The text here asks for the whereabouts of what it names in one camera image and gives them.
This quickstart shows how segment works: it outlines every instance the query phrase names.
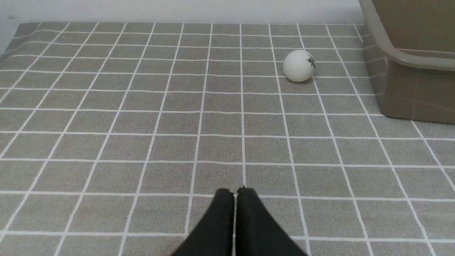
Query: ping pong ball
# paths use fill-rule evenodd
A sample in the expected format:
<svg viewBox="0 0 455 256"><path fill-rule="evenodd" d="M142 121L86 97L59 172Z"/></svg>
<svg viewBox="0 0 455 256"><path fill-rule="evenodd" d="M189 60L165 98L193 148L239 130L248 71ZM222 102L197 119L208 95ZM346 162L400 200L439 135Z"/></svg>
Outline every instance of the ping pong ball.
<svg viewBox="0 0 455 256"><path fill-rule="evenodd" d="M310 78L315 67L313 55L305 50L289 53L283 62L284 74L293 82L303 82Z"/></svg>

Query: white wall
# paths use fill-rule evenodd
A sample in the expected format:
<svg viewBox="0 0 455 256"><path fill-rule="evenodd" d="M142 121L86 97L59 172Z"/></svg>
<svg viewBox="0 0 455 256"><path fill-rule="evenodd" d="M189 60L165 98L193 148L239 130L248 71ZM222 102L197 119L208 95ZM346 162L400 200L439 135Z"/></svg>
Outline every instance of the white wall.
<svg viewBox="0 0 455 256"><path fill-rule="evenodd" d="M68 20L352 23L363 20L358 0L2 0L2 2L8 17L19 22Z"/></svg>

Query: textured surface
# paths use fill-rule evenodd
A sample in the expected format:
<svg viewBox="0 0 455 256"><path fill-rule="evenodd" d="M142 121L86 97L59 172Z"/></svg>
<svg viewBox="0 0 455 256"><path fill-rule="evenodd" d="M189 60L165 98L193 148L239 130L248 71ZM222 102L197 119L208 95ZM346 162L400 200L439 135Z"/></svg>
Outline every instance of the textured surface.
<svg viewBox="0 0 455 256"><path fill-rule="evenodd" d="M452 255L455 127L380 113L360 26L21 25L0 255L167 255L243 184L313 256ZM302 47L317 68L296 84Z"/></svg>

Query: beige plastic tub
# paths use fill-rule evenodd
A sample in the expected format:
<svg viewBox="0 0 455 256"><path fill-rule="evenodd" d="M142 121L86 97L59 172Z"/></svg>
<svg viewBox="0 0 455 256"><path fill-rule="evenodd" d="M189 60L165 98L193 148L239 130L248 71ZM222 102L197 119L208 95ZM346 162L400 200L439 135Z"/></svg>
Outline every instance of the beige plastic tub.
<svg viewBox="0 0 455 256"><path fill-rule="evenodd" d="M382 113L455 124L455 0L359 1Z"/></svg>

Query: grid-patterned mat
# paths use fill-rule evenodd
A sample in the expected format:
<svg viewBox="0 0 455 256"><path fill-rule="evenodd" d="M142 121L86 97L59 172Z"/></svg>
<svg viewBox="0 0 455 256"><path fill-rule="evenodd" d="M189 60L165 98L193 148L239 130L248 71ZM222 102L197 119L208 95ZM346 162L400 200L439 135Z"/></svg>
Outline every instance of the grid-patterned mat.
<svg viewBox="0 0 455 256"><path fill-rule="evenodd" d="M0 65L0 255L167 255L246 184L313 256L452 256L455 128L380 113L360 30L21 25ZM296 84L281 66L302 47L317 68Z"/></svg>

